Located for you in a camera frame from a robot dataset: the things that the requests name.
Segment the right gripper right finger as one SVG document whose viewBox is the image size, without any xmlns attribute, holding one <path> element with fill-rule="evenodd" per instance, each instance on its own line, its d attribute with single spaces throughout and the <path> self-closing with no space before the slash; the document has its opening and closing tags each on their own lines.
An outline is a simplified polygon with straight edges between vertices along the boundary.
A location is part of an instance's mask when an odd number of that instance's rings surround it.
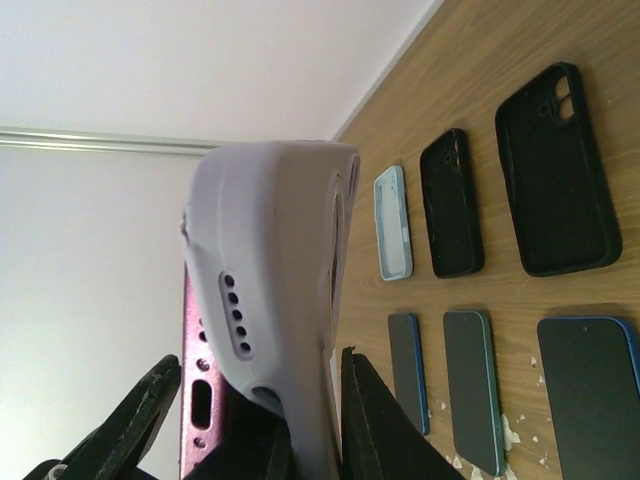
<svg viewBox="0 0 640 480">
<path fill-rule="evenodd" d="M 342 479 L 460 479 L 410 421 L 369 359 L 341 353 Z"/>
</svg>

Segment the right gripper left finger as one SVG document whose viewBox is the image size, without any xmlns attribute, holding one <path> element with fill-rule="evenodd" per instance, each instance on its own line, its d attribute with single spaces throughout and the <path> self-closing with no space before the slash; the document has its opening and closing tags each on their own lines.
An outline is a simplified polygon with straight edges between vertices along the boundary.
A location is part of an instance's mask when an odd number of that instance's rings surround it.
<svg viewBox="0 0 640 480">
<path fill-rule="evenodd" d="M 41 462 L 25 480 L 151 479 L 139 463 L 154 444 L 180 384 L 179 359 L 168 354 L 64 458 Z"/>
</svg>

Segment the black smartphone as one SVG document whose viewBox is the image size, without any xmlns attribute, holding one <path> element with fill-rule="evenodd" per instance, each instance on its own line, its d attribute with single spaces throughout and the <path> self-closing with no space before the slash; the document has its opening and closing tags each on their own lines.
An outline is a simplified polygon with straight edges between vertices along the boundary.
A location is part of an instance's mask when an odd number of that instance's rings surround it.
<svg viewBox="0 0 640 480">
<path fill-rule="evenodd" d="M 419 322 L 410 313 L 388 317 L 395 397 L 422 436 L 430 432 Z"/>
<path fill-rule="evenodd" d="M 190 276 L 184 275 L 180 477 L 186 478 L 223 440 L 226 383 L 207 342 Z"/>
<path fill-rule="evenodd" d="M 448 311 L 443 329 L 456 451 L 501 476 L 506 456 L 490 319 L 483 311 Z"/>
</svg>

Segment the black cased phone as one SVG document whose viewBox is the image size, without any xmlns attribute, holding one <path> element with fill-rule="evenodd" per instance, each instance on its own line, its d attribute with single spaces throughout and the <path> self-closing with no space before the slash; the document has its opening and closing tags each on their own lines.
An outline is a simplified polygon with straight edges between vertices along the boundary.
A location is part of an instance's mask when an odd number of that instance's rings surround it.
<svg viewBox="0 0 640 480">
<path fill-rule="evenodd" d="M 613 264 L 621 231 L 578 67 L 540 72 L 498 107 L 495 131 L 524 270 L 545 277 Z"/>
<path fill-rule="evenodd" d="M 466 132 L 445 131 L 420 156 L 431 263 L 440 279 L 480 271 L 485 254 Z"/>
</svg>

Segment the blue smartphone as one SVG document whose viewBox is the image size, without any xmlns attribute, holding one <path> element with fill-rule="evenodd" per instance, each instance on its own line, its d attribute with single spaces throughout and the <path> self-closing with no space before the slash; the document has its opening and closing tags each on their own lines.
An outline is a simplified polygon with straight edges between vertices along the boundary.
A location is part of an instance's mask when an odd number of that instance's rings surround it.
<svg viewBox="0 0 640 480">
<path fill-rule="evenodd" d="M 540 320 L 537 336 L 562 476 L 639 477 L 639 338 L 620 317 Z"/>
</svg>

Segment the lilac phone case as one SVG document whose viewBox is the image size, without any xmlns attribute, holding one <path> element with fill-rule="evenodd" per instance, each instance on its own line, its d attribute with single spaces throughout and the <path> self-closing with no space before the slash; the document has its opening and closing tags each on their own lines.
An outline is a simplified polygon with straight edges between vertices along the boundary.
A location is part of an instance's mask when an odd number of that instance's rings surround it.
<svg viewBox="0 0 640 480">
<path fill-rule="evenodd" d="M 359 169 L 345 143 L 217 147 L 183 210 L 187 271 L 218 369 L 286 421 L 305 479 L 338 475 L 330 359 Z"/>
</svg>

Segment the light blue phone case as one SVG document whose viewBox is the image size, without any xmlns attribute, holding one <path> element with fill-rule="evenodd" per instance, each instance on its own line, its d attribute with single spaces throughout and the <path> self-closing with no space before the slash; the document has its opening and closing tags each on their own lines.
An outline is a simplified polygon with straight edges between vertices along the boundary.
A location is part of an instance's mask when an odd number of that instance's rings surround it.
<svg viewBox="0 0 640 480">
<path fill-rule="evenodd" d="M 376 178 L 373 189 L 381 277 L 387 282 L 408 278 L 413 273 L 413 257 L 402 167 L 387 168 Z"/>
</svg>

